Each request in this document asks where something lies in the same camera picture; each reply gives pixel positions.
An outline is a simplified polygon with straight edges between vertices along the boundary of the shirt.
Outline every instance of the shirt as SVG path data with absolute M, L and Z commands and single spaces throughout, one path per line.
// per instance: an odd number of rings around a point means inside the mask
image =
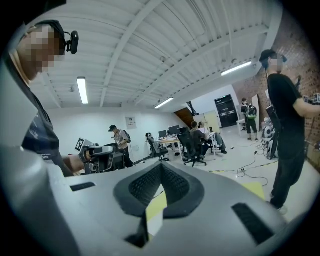
M 201 139 L 205 138 L 205 134 L 202 133 L 200 130 L 191 130 L 190 135 L 192 137 L 195 148 L 198 148 L 199 145 L 202 144 Z
M 119 130 L 118 134 L 114 135 L 114 140 L 115 142 L 118 144 L 118 148 L 120 150 L 124 150 L 128 147 L 128 143 L 124 143 L 122 145 L 119 145 L 120 142 L 122 142 L 123 140 L 127 140 L 128 137 L 126 135 L 126 133 L 123 130 Z
M 292 159 L 305 148 L 305 119 L 293 107 L 302 96 L 290 78 L 283 74 L 268 76 L 268 91 L 282 126 L 278 142 L 279 157 Z
M 74 176 L 69 168 L 65 165 L 59 152 L 60 142 L 54 132 L 54 127 L 47 112 L 43 108 L 38 98 L 31 92 L 30 88 L 23 81 L 9 54 L 6 54 L 4 59 L 13 79 L 23 91 L 24 95 L 38 110 L 38 114 L 35 116 L 28 131 L 26 132 L 21 146 L 24 149 L 35 152 L 41 156 L 47 164 L 59 166 L 65 177 Z

